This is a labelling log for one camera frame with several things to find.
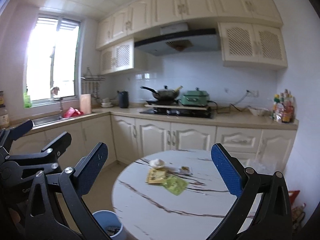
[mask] trash bin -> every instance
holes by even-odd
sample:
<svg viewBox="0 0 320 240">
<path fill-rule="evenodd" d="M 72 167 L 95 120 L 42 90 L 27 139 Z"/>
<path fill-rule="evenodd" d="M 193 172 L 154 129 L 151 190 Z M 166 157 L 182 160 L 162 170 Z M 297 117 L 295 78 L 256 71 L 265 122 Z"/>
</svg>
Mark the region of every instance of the trash bin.
<svg viewBox="0 0 320 240">
<path fill-rule="evenodd" d="M 122 223 L 119 221 L 117 215 L 114 212 L 109 210 L 99 210 L 94 212 L 92 215 L 104 230 L 108 226 L 120 228 L 118 233 L 110 236 L 113 240 L 126 240 L 127 234 L 123 228 Z"/>
</svg>

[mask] kitchen cabinet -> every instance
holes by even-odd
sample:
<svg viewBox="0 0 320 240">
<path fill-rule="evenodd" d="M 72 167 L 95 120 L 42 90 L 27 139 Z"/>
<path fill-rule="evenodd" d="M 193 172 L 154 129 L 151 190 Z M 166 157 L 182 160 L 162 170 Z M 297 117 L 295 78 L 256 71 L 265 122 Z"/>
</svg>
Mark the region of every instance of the kitchen cabinet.
<svg viewBox="0 0 320 240">
<path fill-rule="evenodd" d="M 49 142 L 44 132 L 26 135 L 12 142 L 9 154 L 39 153 Z"/>
<path fill-rule="evenodd" d="M 151 27 L 151 0 L 134 2 L 128 10 L 128 35 Z"/>
<path fill-rule="evenodd" d="M 99 142 L 105 143 L 108 146 L 108 159 L 105 162 L 104 167 L 115 162 L 116 153 L 113 145 L 110 116 L 108 115 L 83 121 L 81 122 L 81 126 L 86 152 L 89 154 Z"/>
<path fill-rule="evenodd" d="M 170 150 L 170 123 L 136 119 L 139 157 Z"/>
<path fill-rule="evenodd" d="M 87 152 L 84 146 L 84 136 L 80 122 L 53 128 L 44 133 L 47 139 L 52 141 L 63 132 L 70 133 L 72 141 L 67 150 L 58 159 L 58 163 L 62 169 L 69 166 L 76 166 L 82 157 L 87 156 L 90 153 Z"/>
<path fill-rule="evenodd" d="M 137 129 L 135 119 L 125 116 L 112 116 L 113 138 L 117 160 L 130 164 L 139 158 L 137 152 Z"/>
<path fill-rule="evenodd" d="M 201 17 L 213 17 L 217 15 L 217 10 L 213 0 L 180 0 L 182 18 L 193 19 Z"/>
<path fill-rule="evenodd" d="M 259 63 L 287 67 L 287 56 L 281 30 L 278 28 L 253 25 L 259 50 Z"/>
<path fill-rule="evenodd" d="M 288 161 L 296 131 L 263 130 L 257 153 L 257 160 L 262 164 L 276 165 L 276 170 L 283 171 Z"/>
<path fill-rule="evenodd" d="M 127 35 L 128 7 L 116 12 L 111 16 L 111 38 L 115 41 Z"/>
<path fill-rule="evenodd" d="M 110 26 L 111 18 L 104 19 L 99 23 L 96 49 L 100 49 L 109 43 L 111 38 Z"/>
<path fill-rule="evenodd" d="M 261 132 L 261 129 L 218 127 L 216 143 L 230 152 L 256 153 Z"/>
<path fill-rule="evenodd" d="M 152 0 L 152 26 L 182 20 L 180 0 Z"/>
<path fill-rule="evenodd" d="M 282 25 L 282 20 L 273 0 L 246 0 L 252 17 L 270 22 L 278 22 Z"/>
<path fill-rule="evenodd" d="M 101 52 L 102 75 L 123 70 L 141 70 L 147 66 L 146 53 L 134 49 L 134 40 L 129 39 Z"/>
<path fill-rule="evenodd" d="M 284 41 L 279 28 L 246 23 L 219 23 L 224 66 L 288 66 Z"/>
<path fill-rule="evenodd" d="M 252 18 L 247 0 L 214 0 L 214 3 L 218 16 Z"/>
<path fill-rule="evenodd" d="M 171 135 L 171 149 L 211 151 L 215 141 L 216 127 L 172 122 Z"/>
</svg>

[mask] white wall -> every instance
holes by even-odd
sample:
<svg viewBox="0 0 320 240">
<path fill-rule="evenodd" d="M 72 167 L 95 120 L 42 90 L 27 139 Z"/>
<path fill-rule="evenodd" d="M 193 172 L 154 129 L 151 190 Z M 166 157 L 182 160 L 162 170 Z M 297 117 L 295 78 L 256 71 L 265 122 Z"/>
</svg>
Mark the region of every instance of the white wall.
<svg viewBox="0 0 320 240">
<path fill-rule="evenodd" d="M 138 79 L 150 74 L 150 79 Z M 115 90 L 129 91 L 130 102 L 145 102 L 153 99 L 152 93 L 140 89 L 147 86 L 163 89 L 167 85 L 175 89 L 182 85 L 181 94 L 187 90 L 206 90 L 218 104 L 238 101 L 246 90 L 258 90 L 258 98 L 247 97 L 239 106 L 271 107 L 276 92 L 276 72 L 252 68 L 226 68 L 222 66 L 221 51 L 175 54 L 162 57 L 148 55 L 148 69 L 140 76 L 121 74 L 113 78 Z"/>
<path fill-rule="evenodd" d="M 11 120 L 51 113 L 60 109 L 59 103 L 26 109 L 23 107 L 26 50 L 38 12 L 37 7 L 11 0 L 0 16 L 0 90 L 4 91 L 5 104 Z M 84 71 L 89 66 L 92 73 L 96 74 L 100 57 L 100 53 L 94 49 L 98 22 L 85 19 L 83 24 L 84 42 L 81 63 Z M 104 93 L 108 88 L 108 83 L 105 83 L 102 96 L 106 96 Z M 79 101 L 63 103 L 64 109 L 71 106 L 79 107 Z"/>
<path fill-rule="evenodd" d="M 284 26 L 288 69 L 278 72 L 277 90 L 295 96 L 299 128 L 285 169 L 289 189 L 301 190 L 307 221 L 320 201 L 320 19 L 308 0 L 274 0 Z"/>
</svg>

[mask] food packet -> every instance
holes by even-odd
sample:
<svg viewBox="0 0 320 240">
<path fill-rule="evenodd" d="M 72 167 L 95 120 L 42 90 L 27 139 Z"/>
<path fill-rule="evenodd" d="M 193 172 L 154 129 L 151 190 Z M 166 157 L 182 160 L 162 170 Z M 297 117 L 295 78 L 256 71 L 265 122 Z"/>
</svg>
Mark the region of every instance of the food packet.
<svg viewBox="0 0 320 240">
<path fill-rule="evenodd" d="M 150 169 L 146 182 L 149 184 L 163 183 L 166 178 L 167 170 L 165 169 Z"/>
<path fill-rule="evenodd" d="M 162 183 L 162 185 L 169 190 L 172 194 L 179 196 L 189 182 L 185 181 L 184 179 L 178 178 L 176 176 L 171 175 Z"/>
</svg>

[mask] round table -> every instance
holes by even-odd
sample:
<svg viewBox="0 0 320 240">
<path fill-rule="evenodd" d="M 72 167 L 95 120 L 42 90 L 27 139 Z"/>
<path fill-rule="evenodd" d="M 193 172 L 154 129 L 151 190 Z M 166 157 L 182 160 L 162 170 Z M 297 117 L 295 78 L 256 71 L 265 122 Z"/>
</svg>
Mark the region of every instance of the round table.
<svg viewBox="0 0 320 240">
<path fill-rule="evenodd" d="M 163 186 L 146 183 L 148 162 L 156 158 L 166 162 L 169 173 L 180 166 L 192 168 L 191 176 L 176 174 L 189 182 L 179 196 Z M 127 232 L 138 240 L 205 240 L 235 200 L 210 152 L 203 150 L 170 150 L 138 159 L 122 171 L 112 190 L 117 216 Z M 240 231 L 251 223 L 259 201 L 257 195 Z"/>
</svg>

